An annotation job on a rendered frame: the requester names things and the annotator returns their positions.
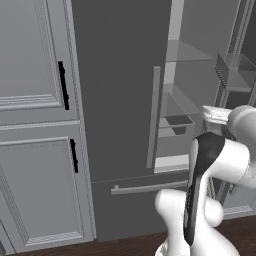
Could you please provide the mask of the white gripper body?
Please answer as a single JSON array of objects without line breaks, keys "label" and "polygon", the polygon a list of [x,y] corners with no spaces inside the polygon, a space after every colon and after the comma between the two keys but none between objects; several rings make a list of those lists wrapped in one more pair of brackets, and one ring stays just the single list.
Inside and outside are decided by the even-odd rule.
[{"label": "white gripper body", "polygon": [[230,109],[207,105],[202,106],[202,116],[207,122],[210,123],[226,125],[230,113]]}]

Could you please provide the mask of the glass fridge shelf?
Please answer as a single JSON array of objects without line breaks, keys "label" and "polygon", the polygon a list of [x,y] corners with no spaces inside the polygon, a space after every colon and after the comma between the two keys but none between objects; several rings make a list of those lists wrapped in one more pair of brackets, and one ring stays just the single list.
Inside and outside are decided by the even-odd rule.
[{"label": "glass fridge shelf", "polygon": [[212,60],[212,57],[181,40],[168,41],[166,54],[167,62],[208,60]]},{"label": "glass fridge shelf", "polygon": [[160,116],[179,115],[189,115],[196,118],[200,115],[200,111],[175,84],[164,84]]}]

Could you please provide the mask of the grey fridge crisper drawer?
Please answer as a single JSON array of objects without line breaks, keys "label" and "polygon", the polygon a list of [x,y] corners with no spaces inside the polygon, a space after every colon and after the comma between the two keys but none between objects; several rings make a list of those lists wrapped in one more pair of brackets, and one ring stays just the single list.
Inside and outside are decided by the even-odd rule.
[{"label": "grey fridge crisper drawer", "polygon": [[188,115],[161,117],[158,136],[192,136],[194,133],[194,126],[194,122]]}]

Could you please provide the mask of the grey fridge door bin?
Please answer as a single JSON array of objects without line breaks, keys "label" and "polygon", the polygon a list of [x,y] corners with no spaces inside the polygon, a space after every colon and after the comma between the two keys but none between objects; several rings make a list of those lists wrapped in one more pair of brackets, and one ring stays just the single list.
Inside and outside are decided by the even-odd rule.
[{"label": "grey fridge door bin", "polygon": [[256,66],[244,54],[219,53],[216,72],[231,92],[250,93],[256,82]]}]

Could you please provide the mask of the grey open fridge door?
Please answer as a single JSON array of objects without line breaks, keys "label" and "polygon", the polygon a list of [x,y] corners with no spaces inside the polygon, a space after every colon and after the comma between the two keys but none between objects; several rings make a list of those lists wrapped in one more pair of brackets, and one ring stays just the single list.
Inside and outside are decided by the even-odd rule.
[{"label": "grey open fridge door", "polygon": [[[256,66],[256,0],[241,0],[228,53],[243,54]],[[235,92],[219,84],[215,105],[233,109],[239,105],[256,106],[256,79],[247,83],[248,92]],[[216,199],[224,208],[224,218],[256,215],[256,192],[213,179]]]}]

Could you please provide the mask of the grey fridge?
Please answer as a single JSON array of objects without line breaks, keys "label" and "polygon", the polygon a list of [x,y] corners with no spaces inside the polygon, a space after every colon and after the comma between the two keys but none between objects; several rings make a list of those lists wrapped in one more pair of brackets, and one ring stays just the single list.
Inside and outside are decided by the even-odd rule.
[{"label": "grey fridge", "polygon": [[[217,56],[228,53],[240,4],[241,0],[172,0],[168,41],[181,40],[212,60],[166,61],[163,85],[175,84],[199,111],[203,105],[215,105],[220,84]],[[195,124],[192,136],[159,137],[160,118],[159,112],[153,172],[143,176],[188,171],[191,141],[202,131],[199,115],[190,117]]]}]

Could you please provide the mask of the grey closed fridge door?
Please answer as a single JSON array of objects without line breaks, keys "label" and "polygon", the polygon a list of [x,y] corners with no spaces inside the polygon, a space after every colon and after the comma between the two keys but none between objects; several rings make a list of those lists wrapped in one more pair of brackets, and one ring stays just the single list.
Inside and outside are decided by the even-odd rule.
[{"label": "grey closed fridge door", "polygon": [[153,66],[163,88],[172,0],[71,0],[89,169],[94,182],[146,168]]}]

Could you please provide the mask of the grey freezer drawer front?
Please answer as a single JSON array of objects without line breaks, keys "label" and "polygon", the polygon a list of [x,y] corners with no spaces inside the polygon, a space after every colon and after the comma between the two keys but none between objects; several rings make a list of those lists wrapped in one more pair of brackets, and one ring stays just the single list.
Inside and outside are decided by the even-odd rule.
[{"label": "grey freezer drawer front", "polygon": [[155,209],[158,191],[112,195],[111,189],[188,181],[188,171],[92,183],[97,240],[109,241],[163,232],[166,225]]}]

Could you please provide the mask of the tall grey cupboard door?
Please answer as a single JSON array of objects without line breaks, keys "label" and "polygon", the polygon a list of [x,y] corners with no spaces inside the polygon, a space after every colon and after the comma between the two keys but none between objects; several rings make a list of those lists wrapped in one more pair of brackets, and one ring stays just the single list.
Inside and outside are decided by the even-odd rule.
[{"label": "tall grey cupboard door", "polygon": [[78,121],[0,127],[0,191],[2,223],[17,252],[95,238]]}]

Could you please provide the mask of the short grey cupboard door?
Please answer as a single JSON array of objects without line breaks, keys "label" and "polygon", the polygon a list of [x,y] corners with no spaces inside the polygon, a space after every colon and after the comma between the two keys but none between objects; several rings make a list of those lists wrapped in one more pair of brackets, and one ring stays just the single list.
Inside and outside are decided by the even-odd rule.
[{"label": "short grey cupboard door", "polygon": [[0,125],[77,118],[70,7],[70,0],[0,0]]}]

